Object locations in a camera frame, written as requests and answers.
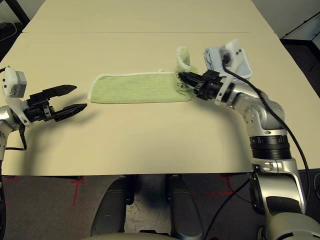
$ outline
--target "white robot part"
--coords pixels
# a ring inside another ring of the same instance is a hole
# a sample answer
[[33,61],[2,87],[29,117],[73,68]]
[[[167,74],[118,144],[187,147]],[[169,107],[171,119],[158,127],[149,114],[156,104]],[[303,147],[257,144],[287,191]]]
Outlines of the white robot part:
[[30,127],[32,123],[26,117],[24,110],[28,105],[21,101],[25,95],[27,87],[27,80],[22,71],[16,71],[12,67],[6,67],[4,71],[4,79],[2,80],[2,90],[4,101],[18,116],[20,121],[26,126]]
[[[233,72],[233,73],[237,73],[238,69],[240,68],[240,66],[245,63],[245,65],[247,66],[250,74],[247,77],[250,77],[252,72],[251,69],[249,67],[249,63],[247,61],[246,58],[246,54],[244,49],[241,46],[241,43],[238,39],[234,39],[230,42],[228,42],[226,45],[222,46],[219,49],[219,53],[220,53],[220,59],[223,59],[225,57],[225,55],[227,55],[229,62],[226,65],[226,68]],[[223,85],[220,88],[214,103],[216,105],[220,105],[221,100],[228,88],[228,86],[230,85],[230,83],[234,80],[234,77],[230,74],[227,74],[226,77],[223,80]]]

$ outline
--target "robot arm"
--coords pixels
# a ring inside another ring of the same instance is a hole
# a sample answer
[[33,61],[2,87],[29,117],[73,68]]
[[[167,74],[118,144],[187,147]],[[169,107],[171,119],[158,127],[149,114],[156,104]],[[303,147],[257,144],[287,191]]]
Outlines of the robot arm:
[[[219,73],[212,70],[203,75],[180,72],[179,77],[203,100],[216,99],[223,86]],[[262,94],[271,109],[284,120],[283,108]],[[249,85],[230,83],[220,97],[222,105],[242,115],[247,127],[254,171],[250,179],[252,207],[264,214],[266,220],[261,239],[319,238],[319,224],[304,215],[306,200],[296,160],[291,157],[287,131],[266,110]]]
[[[27,85],[24,73],[15,71],[11,67],[0,69],[1,72],[4,72],[2,90],[5,102],[8,105],[0,107],[0,240],[4,238],[6,229],[6,204],[1,172],[5,150],[26,150],[27,144],[24,132],[26,127],[32,126],[33,122],[52,119],[58,122],[76,115],[87,106],[86,103],[73,104],[60,111],[55,111],[50,106],[50,98],[70,93],[77,88],[73,85],[52,87],[30,95],[30,99],[26,101],[21,101],[20,98],[23,98]],[[8,148],[9,134],[16,130],[19,130],[23,148]]]

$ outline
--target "black cable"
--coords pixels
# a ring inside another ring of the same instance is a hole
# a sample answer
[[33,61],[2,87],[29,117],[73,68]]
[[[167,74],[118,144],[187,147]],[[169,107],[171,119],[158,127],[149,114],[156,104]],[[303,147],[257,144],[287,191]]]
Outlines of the black cable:
[[20,133],[20,138],[21,138],[21,141],[22,141],[22,144],[23,144],[23,148],[20,148],[20,147],[6,147],[5,150],[18,150],[18,151],[24,151],[24,150],[27,150],[27,141],[26,141],[26,138],[25,138],[25,130],[26,130],[26,126],[21,123],[19,125],[19,133]]
[[316,65],[317,62],[318,62],[318,59],[316,59],[316,60],[314,61],[314,63],[312,64],[312,67],[311,67],[310,70],[309,70],[309,72],[312,71],[312,69],[314,68],[314,66]]
[[308,166],[308,163],[307,163],[307,160],[306,160],[306,157],[305,157],[305,154],[304,152],[302,151],[299,143],[298,143],[298,140],[296,139],[295,135],[293,134],[293,132],[290,130],[290,128],[288,127],[288,125],[271,109],[271,107],[268,105],[268,103],[266,102],[264,96],[262,95],[261,91],[256,88],[251,82],[249,82],[247,79],[235,74],[234,72],[232,71],[229,71],[227,68],[225,68],[223,66],[223,69],[226,73],[234,76],[235,78],[243,81],[244,83],[248,84],[259,96],[259,98],[261,99],[263,105],[265,106],[266,110],[283,126],[283,128],[285,130],[288,131],[288,133],[290,134],[294,144],[296,145],[296,148],[298,149],[300,155],[301,155],[301,158],[302,158],[302,161],[303,161],[303,164],[304,164],[304,167],[305,167],[305,173],[306,173],[306,177],[307,177],[307,192],[306,192],[306,202],[308,203],[309,201],[309,198],[310,198],[310,193],[311,193],[311,175],[310,175],[310,170],[309,170],[309,166]]
[[313,187],[316,196],[320,199],[320,184],[317,186],[317,177],[320,176],[320,172],[318,172],[316,175],[313,177]]
[[[234,192],[234,190],[232,189],[232,187],[231,187],[231,185],[230,185],[229,177],[227,177],[226,183],[228,184],[228,187],[229,187],[229,189],[231,190],[231,192]],[[244,199],[242,196],[239,196],[238,194],[235,194],[235,195],[236,195],[239,199],[241,199],[241,200],[243,200],[243,201],[245,201],[245,202],[247,202],[247,203],[249,203],[249,204],[252,204],[251,201],[249,201],[249,200],[247,200],[247,199]]]
[[218,211],[216,211],[215,215],[213,216],[209,226],[208,226],[208,229],[206,230],[206,233],[204,235],[204,240],[208,240],[208,235],[209,235],[209,232],[212,228],[212,226],[214,225],[215,223],[215,220],[217,219],[219,213],[221,212],[221,210],[224,208],[224,206],[227,204],[227,202],[234,196],[237,194],[237,192],[239,192],[241,189],[243,189],[247,184],[249,183],[249,179],[246,180],[240,187],[238,187],[233,193],[231,193],[226,200],[224,200],[224,202],[222,203],[222,205],[219,207]]
[[319,34],[320,34],[320,31],[318,31],[318,32],[314,35],[314,37],[311,39],[311,41],[313,41]]

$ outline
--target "red marking on floor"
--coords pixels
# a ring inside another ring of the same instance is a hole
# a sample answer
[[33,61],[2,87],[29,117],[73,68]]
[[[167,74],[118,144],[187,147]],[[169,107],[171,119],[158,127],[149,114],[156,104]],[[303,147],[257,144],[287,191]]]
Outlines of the red marking on floor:
[[84,184],[85,183],[85,176],[82,176],[82,178],[80,180],[72,180],[71,183],[75,184],[73,202],[72,202],[72,206],[75,206],[76,202],[77,202],[79,184]]
[[208,191],[202,192],[201,195],[204,196],[216,196],[216,195],[231,195],[232,191]]
[[193,196],[202,195],[202,196],[218,196],[218,195],[231,195],[233,191],[230,189],[228,181],[232,176],[219,176],[219,178],[225,183],[227,191],[208,191],[200,193],[192,193]]
[[13,181],[13,182],[15,182],[15,181],[17,181],[17,179],[19,178],[19,176],[14,176],[14,177],[6,177],[4,180],[5,181]]
[[224,183],[225,183],[225,185],[226,185],[226,188],[228,189],[228,192],[231,192],[231,193],[232,193],[232,191],[231,191],[231,189],[230,189],[230,186],[229,186],[229,184],[228,184],[228,182],[230,181],[230,179],[232,178],[232,176],[219,176],[219,178],[224,181]]

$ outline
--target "table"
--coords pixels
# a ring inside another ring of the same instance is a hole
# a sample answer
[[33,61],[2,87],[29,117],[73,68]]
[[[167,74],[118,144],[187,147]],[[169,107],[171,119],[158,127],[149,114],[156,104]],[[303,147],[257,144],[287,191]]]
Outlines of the table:
[[46,0],[25,33],[273,33],[250,0]]
[[[310,168],[319,168],[319,98],[273,33],[23,33],[0,63],[23,71],[27,97],[53,86],[77,85],[52,98],[56,110],[85,103],[102,73],[174,71],[176,47],[189,49],[191,64],[206,71],[203,52],[239,38],[252,83],[285,110]],[[26,152],[6,151],[4,175],[110,175],[231,173],[251,171],[246,126],[236,112],[213,101],[97,104],[62,122],[27,129]],[[10,135],[8,146],[21,144]],[[291,153],[303,169],[292,141]]]

